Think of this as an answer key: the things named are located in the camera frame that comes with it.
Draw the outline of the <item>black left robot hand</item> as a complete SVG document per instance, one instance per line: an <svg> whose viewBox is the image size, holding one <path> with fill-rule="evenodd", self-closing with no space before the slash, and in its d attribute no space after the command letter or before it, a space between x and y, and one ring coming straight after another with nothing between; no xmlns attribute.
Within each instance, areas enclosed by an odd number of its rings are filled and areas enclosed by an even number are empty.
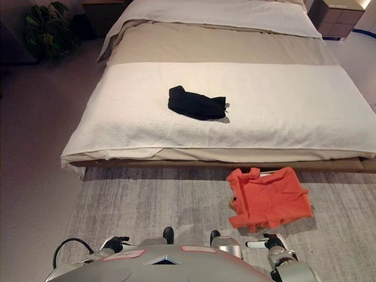
<svg viewBox="0 0 376 282"><path fill-rule="evenodd" d="M100 249L111 249L114 251L114 253L118 253L123 250L123 245L129 246L129 244L127 243L129 239L130 237L128 236L109 237L105 240Z"/></svg>

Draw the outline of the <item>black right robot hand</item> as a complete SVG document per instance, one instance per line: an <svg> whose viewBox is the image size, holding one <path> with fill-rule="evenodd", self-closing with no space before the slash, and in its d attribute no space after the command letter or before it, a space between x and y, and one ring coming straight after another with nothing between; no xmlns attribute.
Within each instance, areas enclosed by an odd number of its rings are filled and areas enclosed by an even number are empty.
<svg viewBox="0 0 376 282"><path fill-rule="evenodd" d="M269 234L264 233L263 239L257 241L247 241L245 246L250 249L271 249L274 246L280 246L284 249L288 249L287 243L284 237L280 233Z"/></svg>

